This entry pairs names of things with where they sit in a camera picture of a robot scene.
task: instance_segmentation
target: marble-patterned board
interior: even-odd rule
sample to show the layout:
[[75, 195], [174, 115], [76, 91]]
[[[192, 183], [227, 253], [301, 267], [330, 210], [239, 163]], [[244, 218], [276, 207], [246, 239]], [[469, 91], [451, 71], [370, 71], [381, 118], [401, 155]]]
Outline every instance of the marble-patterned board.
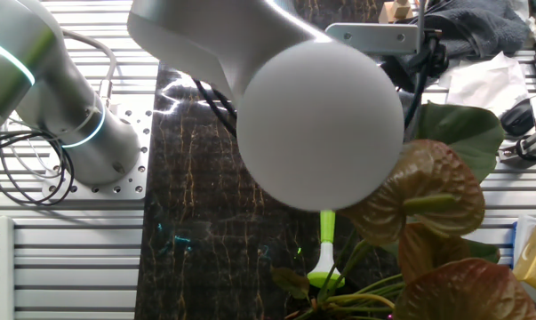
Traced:
[[[283, 319], [289, 303], [270, 267], [305, 275], [319, 254], [319, 217], [286, 207], [253, 181], [236, 140], [190, 78], [157, 78], [136, 319]], [[352, 230], [338, 217], [335, 251]], [[376, 251], [350, 289], [398, 272]]]

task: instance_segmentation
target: metal mounting plate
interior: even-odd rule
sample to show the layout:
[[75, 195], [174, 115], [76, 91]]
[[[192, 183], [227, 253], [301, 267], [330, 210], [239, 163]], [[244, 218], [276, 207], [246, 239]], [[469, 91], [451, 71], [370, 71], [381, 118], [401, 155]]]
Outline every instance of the metal mounting plate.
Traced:
[[[133, 126], [140, 141], [140, 158], [133, 169], [122, 179], [104, 186], [86, 186], [79, 181], [74, 182], [75, 192], [68, 194], [67, 200], [139, 200], [146, 194], [149, 145], [151, 141], [151, 124], [153, 120], [153, 106], [131, 106], [117, 105], [110, 109], [119, 118], [126, 120]], [[51, 168], [60, 164], [56, 153], [52, 150], [47, 163]], [[43, 194], [51, 194], [50, 189], [59, 183], [59, 179], [44, 180]], [[62, 184], [60, 190], [66, 190], [69, 180]], [[64, 193], [61, 191], [52, 200], [60, 199]]]
[[325, 33], [367, 54], [414, 54], [419, 45], [414, 25], [333, 23]]

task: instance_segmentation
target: green plastic stake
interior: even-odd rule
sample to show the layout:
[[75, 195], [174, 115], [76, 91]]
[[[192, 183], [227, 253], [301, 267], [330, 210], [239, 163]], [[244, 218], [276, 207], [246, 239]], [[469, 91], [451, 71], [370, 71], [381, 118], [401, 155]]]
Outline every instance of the green plastic stake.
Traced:
[[335, 212], [321, 211], [321, 242], [332, 244], [335, 238]]

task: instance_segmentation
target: anthurium leaf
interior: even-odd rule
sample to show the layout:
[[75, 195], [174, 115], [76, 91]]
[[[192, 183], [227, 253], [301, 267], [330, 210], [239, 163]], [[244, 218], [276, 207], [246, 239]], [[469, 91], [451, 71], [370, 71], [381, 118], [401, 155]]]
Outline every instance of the anthurium leaf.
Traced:
[[398, 246], [400, 244], [396, 241], [392, 244], [383, 244], [380, 246], [380, 248], [382, 248], [382, 250], [384, 250], [385, 252], [388, 252], [388, 253], [392, 253], [396, 259], [398, 259]]
[[445, 263], [470, 257], [465, 239], [441, 237], [421, 223], [406, 225], [398, 247], [398, 265], [408, 284]]
[[[424, 199], [451, 195], [451, 202]], [[404, 204], [419, 199], [408, 212]], [[394, 170], [382, 186], [358, 204], [338, 210], [349, 217], [370, 244], [395, 242], [413, 216], [438, 234], [462, 236], [477, 229], [484, 218], [479, 182], [461, 159], [442, 142], [414, 140], [404, 145]]]
[[431, 102], [421, 107], [416, 139], [441, 141], [450, 146], [478, 181], [495, 169], [496, 153], [504, 138], [500, 120], [491, 111]]
[[271, 268], [271, 278], [280, 288], [289, 292], [295, 299], [305, 299], [309, 293], [309, 279], [300, 276], [289, 268]]
[[394, 319], [536, 320], [536, 308], [508, 267], [465, 259], [406, 285]]
[[466, 240], [472, 258], [481, 258], [492, 263], [500, 260], [500, 250], [492, 244], [478, 243], [477, 241]]

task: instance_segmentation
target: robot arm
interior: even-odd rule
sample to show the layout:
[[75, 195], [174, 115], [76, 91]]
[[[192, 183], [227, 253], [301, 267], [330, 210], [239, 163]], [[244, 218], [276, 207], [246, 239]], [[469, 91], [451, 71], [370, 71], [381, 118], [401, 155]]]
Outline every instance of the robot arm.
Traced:
[[136, 133], [108, 112], [38, 0], [0, 0], [0, 125], [15, 109], [59, 137], [84, 184], [118, 180], [137, 161]]
[[247, 169], [274, 198], [339, 209], [394, 167], [404, 121], [376, 63], [307, 24], [288, 1], [135, 0], [132, 38], [238, 110]]

